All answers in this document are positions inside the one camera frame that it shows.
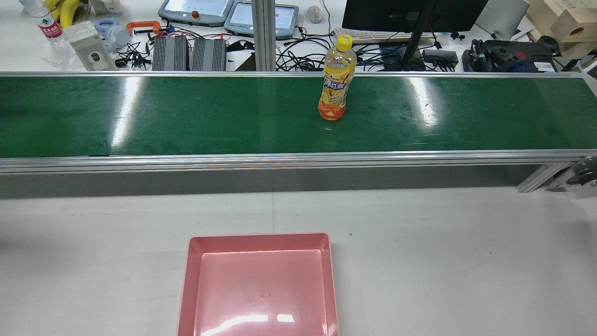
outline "banana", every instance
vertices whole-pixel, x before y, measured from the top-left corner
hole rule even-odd
[[[44,0],[45,6],[48,7],[50,11],[54,10],[59,2],[61,2],[61,0]]]
[[[56,6],[56,8],[51,12],[52,16],[54,17],[54,20],[56,21],[60,19],[60,12],[62,11],[62,6],[64,6],[64,3],[58,4],[58,6]]]
[[[62,9],[60,10],[60,25],[62,28],[73,25],[73,17],[80,4],[79,0],[64,0]]]

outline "orange clamp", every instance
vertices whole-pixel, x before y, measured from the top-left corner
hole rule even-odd
[[[133,35],[133,28],[139,27],[153,27],[153,33],[159,33],[159,22],[157,21],[135,21],[127,25],[129,35]]]

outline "plastic tray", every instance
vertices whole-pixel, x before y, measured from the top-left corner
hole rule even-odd
[[[327,233],[193,237],[179,336],[338,336]]]

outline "aluminum frame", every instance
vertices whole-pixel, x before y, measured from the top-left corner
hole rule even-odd
[[[252,0],[257,71],[276,71],[276,3]]]
[[[0,77],[319,77],[319,74],[276,72],[4,72]],[[430,74],[397,72],[356,74],[357,77],[455,77],[455,78],[582,78],[581,74]],[[555,173],[582,158],[597,155],[597,149],[547,149],[504,151],[409,151],[231,155],[140,155],[109,157],[0,158],[0,175],[106,172],[166,172],[202,170],[324,169],[417,166],[479,166],[539,164],[541,167],[517,190],[531,192]]]

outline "white table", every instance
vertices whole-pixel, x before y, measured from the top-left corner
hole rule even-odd
[[[597,334],[594,193],[0,200],[0,335],[176,334],[187,243],[327,231],[342,336]]]
[[[131,21],[146,21],[157,20],[165,24],[158,16],[158,9],[162,5],[162,0],[123,0],[125,14],[118,18],[122,25]],[[284,0],[279,3],[297,5],[300,8],[299,18],[297,24],[307,29],[308,33],[327,34],[328,21],[327,13],[324,10],[321,0]],[[331,28],[340,27],[342,18],[344,16],[345,1],[327,0],[326,5],[331,13]],[[323,12],[325,20],[319,24],[313,24],[305,19],[305,12],[312,6],[317,5]],[[97,17],[93,10],[91,11],[90,20],[96,21]],[[0,71],[85,71],[81,61],[74,54],[74,51],[69,47],[68,43],[61,47],[51,46],[44,38],[39,28],[34,24],[33,20],[25,12],[22,6],[16,0],[7,0],[0,2],[0,45],[3,52],[0,54]],[[190,29],[202,35],[213,33],[224,33],[222,27],[206,28],[200,26],[181,25],[181,28]],[[470,47],[470,40],[490,39],[489,34],[484,32],[481,28],[474,26],[470,32],[462,32],[466,35],[464,41],[453,40],[449,34],[438,33],[438,40],[444,46],[444,50],[453,50],[458,57],[462,55],[465,49]],[[298,29],[295,30],[295,37],[299,37]],[[250,39],[233,36],[230,42],[239,39]],[[133,42],[140,41],[144,44],[147,41],[146,35],[141,34],[135,36]],[[286,41],[278,41],[277,46],[283,50],[285,47],[283,43]],[[326,50],[322,47],[312,43],[301,43],[293,47],[292,51],[297,56],[304,56],[310,53],[325,53]],[[250,51],[237,51],[228,53],[227,58],[232,62],[228,62],[227,70],[233,71],[242,64],[250,55]],[[457,66],[457,71],[462,71],[462,66]]]

